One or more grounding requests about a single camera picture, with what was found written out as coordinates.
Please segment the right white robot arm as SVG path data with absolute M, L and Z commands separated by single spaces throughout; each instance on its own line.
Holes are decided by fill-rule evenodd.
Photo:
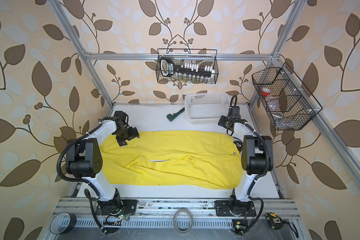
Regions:
M 265 136 L 259 134 L 248 122 L 241 118 L 240 108 L 238 106 L 230 106 L 227 116 L 221 116 L 219 126 L 233 132 L 236 125 L 241 125 L 251 132 L 245 135 L 242 141 L 242 168 L 246 172 L 246 182 L 242 184 L 240 193 L 233 190 L 229 206 L 230 211 L 237 211 L 240 208 L 250 209 L 254 201 L 261 203 L 261 209 L 264 208 L 264 200 L 262 198 L 254 198 L 251 192 L 260 178 L 266 176 L 267 172 L 272 170 L 273 160 L 270 148 L 272 145 Z

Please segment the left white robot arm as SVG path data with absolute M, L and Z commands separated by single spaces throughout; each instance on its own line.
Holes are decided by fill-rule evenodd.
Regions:
M 67 182 L 86 184 L 85 196 L 91 204 L 98 203 L 103 215 L 119 215 L 127 212 L 128 204 L 135 208 L 137 201 L 123 203 L 119 191 L 102 171 L 100 146 L 109 136 L 114 136 L 120 147 L 140 137 L 137 128 L 129 126 L 129 116 L 123 111 L 116 111 L 112 117 L 101 119 L 94 129 L 84 131 L 81 137 L 68 140 L 58 158 L 57 172 Z

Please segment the yellow trousers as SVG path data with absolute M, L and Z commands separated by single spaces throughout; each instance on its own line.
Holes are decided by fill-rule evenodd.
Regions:
M 111 184 L 222 190 L 237 187 L 244 172 L 233 137 L 222 133 L 142 132 L 123 147 L 110 136 L 100 150 Z

